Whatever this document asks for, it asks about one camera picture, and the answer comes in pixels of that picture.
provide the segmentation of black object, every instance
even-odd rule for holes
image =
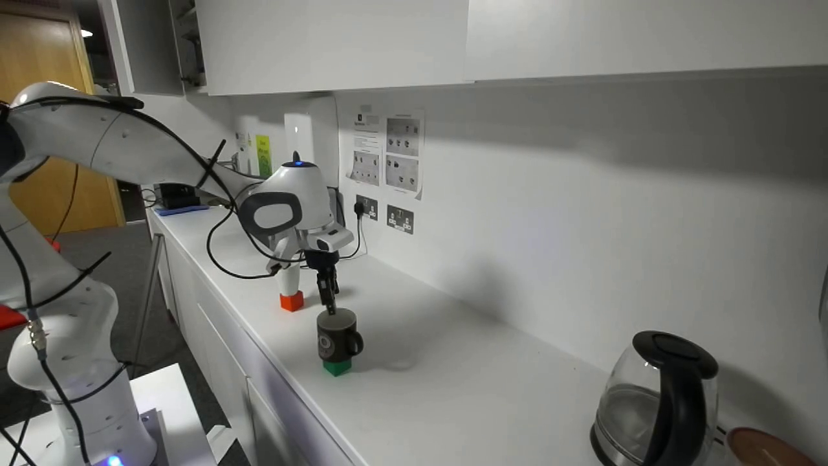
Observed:
[[[293,150],[289,163],[281,163],[289,168],[314,168],[314,163],[303,162],[303,155],[298,150]]]
[[[336,314],[319,314],[315,334],[319,357],[323,362],[348,362],[365,347],[363,334],[356,331],[356,314],[347,308],[336,308]]]
[[[275,208],[275,204],[286,204],[289,221],[281,226],[259,226],[257,209]],[[286,194],[286,191],[253,191],[238,204],[238,221],[244,231],[249,231],[257,240],[270,244],[272,237],[299,226],[303,204],[295,194]]]
[[[632,347],[634,353],[627,354],[641,357],[641,369],[656,369],[659,391],[649,391],[647,387],[627,382],[614,384],[601,401],[601,411],[589,432],[593,449],[605,466],[690,466],[706,441],[703,382],[713,378],[720,374],[720,366],[699,345],[664,331],[640,331]],[[637,423],[652,423],[647,428],[649,444],[641,445],[641,432],[632,432],[632,424],[616,424],[619,429],[629,429],[620,437],[607,435],[607,428],[614,423],[601,420],[614,420],[614,410],[619,410],[620,415],[627,410],[637,410]]]
[[[236,278],[236,281],[270,281],[270,278],[275,278],[275,275],[280,272],[276,264],[275,264],[266,275],[238,275],[238,272],[222,268],[222,264],[214,259],[214,255],[213,255],[213,237],[218,233],[219,226],[226,226],[226,224],[233,217],[233,212],[236,212],[236,209],[228,209],[228,216],[226,216],[222,221],[218,221],[218,224],[210,228],[210,233],[206,233],[206,257],[210,257],[210,262],[214,264],[214,270],[219,270],[222,275]],[[250,233],[246,233],[246,237],[249,237],[250,247],[253,247],[260,257],[266,257],[266,255],[260,251],[260,247],[250,239]]]
[[[197,189],[185,185],[154,185],[154,202],[163,209],[185,209],[201,204]]]
[[[659,369],[662,400],[645,464],[690,464],[706,432],[703,378],[720,374],[717,360],[699,345],[662,331],[641,331],[634,350]]]
[[[103,102],[110,103],[113,110],[125,110],[125,111],[145,110],[145,103],[134,95],[103,95]]]
[[[0,228],[0,240],[6,244],[6,248],[11,251],[11,257],[16,259],[17,264],[17,272],[20,272],[20,281],[24,281],[24,294],[25,294],[25,316],[28,321],[38,321],[38,314],[33,308],[33,299],[30,299],[30,281],[28,281],[28,268],[20,257],[20,251],[16,248],[16,244],[11,244],[8,233]],[[66,393],[63,391],[63,387],[56,384],[52,369],[50,369],[50,360],[47,360],[47,353],[41,347],[33,345],[33,353],[35,353],[35,360],[41,362],[41,371],[47,374],[52,389],[56,391],[59,401],[66,406],[72,423],[75,423],[75,432],[78,432],[78,449],[79,449],[79,457],[82,457],[82,464],[87,464],[87,451],[85,451],[85,435],[82,435],[82,423],[75,411],[75,406],[70,405]]]
[[[24,462],[33,464],[30,457],[24,451],[24,445],[17,441],[12,441],[2,428],[0,428],[0,435],[6,437],[6,444],[11,449],[16,449],[16,457],[24,457]]]
[[[50,239],[50,244],[53,244],[63,233],[63,228],[66,226],[70,216],[72,216],[72,208],[75,208],[75,198],[78,198],[78,176],[79,176],[79,165],[75,163],[72,168],[72,187],[70,187],[70,204],[63,209],[63,217]]]
[[[0,107],[0,174],[17,165],[25,155],[17,132],[8,125],[8,107]]]
[[[325,371],[341,376],[348,369],[351,357],[363,353],[365,343],[356,331],[356,314],[336,308],[339,255],[304,251],[304,262],[311,270],[315,270],[319,299],[325,306],[325,312],[320,312],[315,318],[319,357],[323,360]]]

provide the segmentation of glass kettle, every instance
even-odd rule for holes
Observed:
[[[702,464],[717,424],[717,360],[699,345],[640,331],[616,362],[589,432],[605,466]]]

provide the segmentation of white countertop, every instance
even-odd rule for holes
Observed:
[[[387,264],[339,264],[339,306],[359,318],[365,353],[334,378],[315,354],[315,275],[304,312],[276,308],[276,281],[233,281],[213,268],[206,231],[222,209],[163,217],[219,290],[249,336],[348,459],[365,464],[597,464],[589,424],[607,374],[477,314]],[[236,217],[214,237],[233,272],[260,272]]]

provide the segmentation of cable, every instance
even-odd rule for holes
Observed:
[[[20,428],[20,435],[17,435],[20,451],[24,451],[25,432],[28,432],[28,418],[24,420],[24,428]]]
[[[24,451],[24,445],[16,444],[2,428],[0,428],[0,435],[16,449],[16,457],[20,454],[24,462],[33,464],[30,457]]]
[[[101,393],[105,387],[110,387],[121,374],[126,371],[126,366],[119,366],[99,389],[87,391],[85,397],[70,400],[70,405],[79,405],[87,401],[91,397]]]
[[[16,259],[17,270],[20,270],[20,281],[24,281],[24,294],[25,294],[25,316],[28,316],[28,327],[38,327],[38,314],[33,308],[33,299],[30,299],[30,278],[28,278],[28,270],[25,270],[25,262],[20,257],[20,251],[11,244],[11,239],[6,237],[6,231],[0,228],[0,239],[2,244],[8,247],[11,257]],[[53,387],[59,401],[66,406],[72,423],[75,423],[75,429],[78,429],[78,444],[79,444],[79,457],[82,457],[82,464],[87,464],[87,451],[85,451],[85,435],[82,435],[82,423],[75,411],[75,406],[70,405],[66,393],[59,389],[52,369],[50,369],[50,360],[47,360],[47,350],[38,347],[33,343],[33,353],[35,353],[35,360],[41,362],[41,371],[47,374],[50,384]]]
[[[229,216],[233,216],[233,209],[228,209],[228,216],[226,216],[222,221],[218,221],[218,224],[210,228],[210,233],[206,233],[206,257],[210,257],[210,262],[213,262],[219,272],[226,272],[226,275],[229,275],[229,278],[236,278],[236,281],[266,281],[266,278],[275,278],[275,275],[280,272],[280,268],[275,268],[275,272],[270,272],[270,275],[238,275],[238,272],[233,272],[233,270],[226,270],[226,268],[214,259],[214,255],[213,255],[213,237],[214,237],[214,231],[218,231],[219,226],[226,226],[226,224],[229,221]]]
[[[6,237],[6,231],[0,228],[0,240],[6,244],[6,248],[11,251],[11,257],[16,259],[17,270],[20,270],[20,281],[24,281],[24,296],[25,296],[25,316],[28,321],[38,321],[35,308],[30,306],[30,281],[28,281],[28,270],[25,262],[20,257],[20,251],[11,244],[11,239]]]
[[[197,181],[197,189],[201,189],[201,185],[205,185],[206,176],[213,174],[213,168],[214,168],[214,163],[218,163],[218,155],[222,155],[226,142],[228,142],[228,141],[218,142],[213,158],[206,158],[210,172],[201,174],[201,178]]]
[[[359,221],[356,221],[356,248],[355,248],[351,255],[341,257],[341,259],[343,259],[343,262],[347,262],[347,259],[355,259],[355,257],[359,255],[359,248],[363,248],[363,216],[359,216]]]
[[[59,389],[59,384],[56,384],[56,378],[53,378],[53,374],[52,374],[52,369],[50,369],[47,353],[38,350],[38,353],[35,353],[35,360],[41,362],[41,371],[47,374],[50,384],[53,387],[63,406],[66,406],[66,411],[70,411],[70,418],[72,418],[72,423],[75,423],[75,429],[78,429],[79,459],[82,459],[82,464],[87,464],[82,423],[79,423],[75,406],[70,405],[66,393]]]
[[[56,294],[52,294],[50,299],[33,304],[33,308],[44,308],[50,304],[53,304],[56,299],[66,296],[70,290],[75,290],[91,272],[95,272],[105,259],[110,257],[110,251],[105,251],[103,257],[99,257],[99,262],[92,262],[91,268],[79,270],[79,275],[66,282],[65,287],[59,287]]]
[[[53,233],[52,233],[50,244],[53,244],[53,240],[56,240],[56,237],[63,233],[63,228],[66,226],[66,221],[70,221],[70,216],[72,216],[75,194],[78,194],[78,174],[79,174],[79,168],[78,168],[78,163],[75,163],[72,189],[70,189],[70,204],[66,204],[66,209],[63,212],[63,217],[59,217],[59,224],[56,224],[56,228],[53,228]]]
[[[214,162],[218,162],[218,155],[222,152],[222,149],[226,149],[226,141],[218,146],[218,150],[213,152],[213,158],[210,162],[205,162],[205,158],[200,158],[194,150],[189,150],[189,155],[191,158],[197,158],[197,163],[205,168],[205,176],[200,178],[200,187],[206,181],[206,176],[226,191],[226,198],[228,198],[228,204],[229,204],[229,212],[236,212],[236,198],[229,194],[229,189],[226,187],[226,181],[214,174]],[[266,255],[259,244],[257,244],[257,239],[246,231],[246,228],[241,228],[244,231],[244,237],[250,240],[250,247],[260,255],[260,257],[266,257],[266,259],[276,259],[276,257],[272,257],[272,255]]]

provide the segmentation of cabinet drawer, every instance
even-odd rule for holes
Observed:
[[[238,360],[229,354],[228,345],[214,331],[201,306],[197,306],[194,312],[183,312],[178,318],[178,327],[218,405],[222,406],[241,449],[246,451],[246,457],[250,457],[253,424],[250,424],[249,401],[246,401],[249,376],[244,374]]]
[[[304,459],[307,464],[351,464],[329,429],[315,420],[315,415],[303,405],[303,400],[289,389],[284,376],[270,362],[260,347],[249,336],[241,321],[236,321],[228,304],[206,282],[201,272],[194,275],[194,296],[205,316],[214,323],[214,331],[228,345],[228,353],[236,354],[241,371],[249,378],[250,400],[249,405],[264,406],[272,418],[260,418],[257,410],[257,423],[264,423],[266,429],[286,432],[286,441],[266,437],[260,449],[284,451],[289,459]]]

